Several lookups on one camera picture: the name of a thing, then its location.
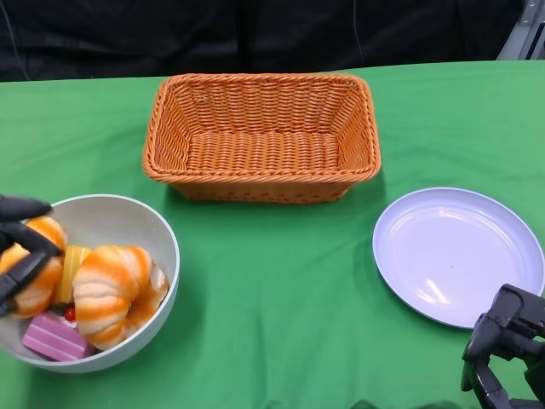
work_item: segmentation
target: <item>pastry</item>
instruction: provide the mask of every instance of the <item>pastry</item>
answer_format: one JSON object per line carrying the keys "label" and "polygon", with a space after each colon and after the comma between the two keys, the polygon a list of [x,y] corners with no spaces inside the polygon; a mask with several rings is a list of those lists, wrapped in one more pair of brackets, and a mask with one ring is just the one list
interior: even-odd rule
{"label": "pastry", "polygon": [[95,348],[79,331],[54,313],[35,316],[23,336],[23,345],[52,360],[81,360],[93,354]]}
{"label": "pastry", "polygon": [[169,289],[147,251],[114,245],[91,251],[77,270],[73,286],[77,328],[101,350],[138,331]]}
{"label": "pastry", "polygon": [[80,247],[78,245],[69,245],[66,247],[65,264],[62,269],[62,277],[54,290],[53,304],[74,301],[72,281],[77,269],[90,252],[91,249],[89,247]]}
{"label": "pastry", "polygon": [[[66,248],[65,229],[51,217],[38,217],[27,223],[29,228],[45,236],[61,250]],[[28,254],[20,245],[13,245],[0,258],[0,274],[6,273],[12,266]],[[39,275],[19,294],[14,297],[16,310],[14,316],[28,318],[45,311],[51,303],[53,291],[62,275],[62,257],[53,257]]]}

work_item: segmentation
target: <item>black fabric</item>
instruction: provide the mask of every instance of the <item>black fabric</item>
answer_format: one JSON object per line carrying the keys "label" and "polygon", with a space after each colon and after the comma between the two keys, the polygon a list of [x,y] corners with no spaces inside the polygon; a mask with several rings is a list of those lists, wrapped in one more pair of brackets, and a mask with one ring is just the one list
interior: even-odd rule
{"label": "black fabric", "polygon": [[[3,0],[32,79],[495,59],[522,0]],[[0,19],[0,80],[21,80]]]}

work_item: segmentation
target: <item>toy croissant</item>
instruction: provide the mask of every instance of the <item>toy croissant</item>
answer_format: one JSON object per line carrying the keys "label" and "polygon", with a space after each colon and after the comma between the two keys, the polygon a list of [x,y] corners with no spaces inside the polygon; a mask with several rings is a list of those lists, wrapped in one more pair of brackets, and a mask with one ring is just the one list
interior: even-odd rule
{"label": "toy croissant", "polygon": [[[40,233],[62,251],[66,248],[66,231],[51,217],[38,217],[26,224]],[[18,244],[11,246],[0,258],[0,274],[12,268],[25,257],[28,251]],[[38,276],[15,297],[14,316],[19,318],[32,317],[45,311],[53,297],[55,286],[62,275],[63,257],[51,258]]]}
{"label": "toy croissant", "polygon": [[155,314],[169,283],[144,249],[103,245],[85,257],[73,289],[77,328],[89,343],[106,350]]}

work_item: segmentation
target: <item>green tablecloth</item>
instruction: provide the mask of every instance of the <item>green tablecloth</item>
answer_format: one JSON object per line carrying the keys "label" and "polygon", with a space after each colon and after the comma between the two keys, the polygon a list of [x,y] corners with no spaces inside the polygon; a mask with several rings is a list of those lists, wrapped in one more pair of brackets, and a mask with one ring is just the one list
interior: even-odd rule
{"label": "green tablecloth", "polygon": [[[147,179],[141,150],[159,78],[0,84],[0,192],[142,200],[182,254],[172,315],[133,359],[64,376],[0,353],[2,407],[478,406],[459,390],[468,332],[406,307],[370,240],[390,202],[434,186],[490,195],[545,239],[545,64],[352,72],[374,95],[383,172],[339,202],[303,207],[190,203]],[[511,395],[531,396],[520,363],[494,367]]]}

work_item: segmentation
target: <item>wicker basket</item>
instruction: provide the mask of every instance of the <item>wicker basket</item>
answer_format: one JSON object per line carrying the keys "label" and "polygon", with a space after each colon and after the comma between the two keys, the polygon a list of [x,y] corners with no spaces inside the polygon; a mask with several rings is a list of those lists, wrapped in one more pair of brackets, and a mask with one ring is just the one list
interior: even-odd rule
{"label": "wicker basket", "polygon": [[381,166],[369,87],[349,75],[169,78],[157,93],[143,166],[189,199],[338,199]]}

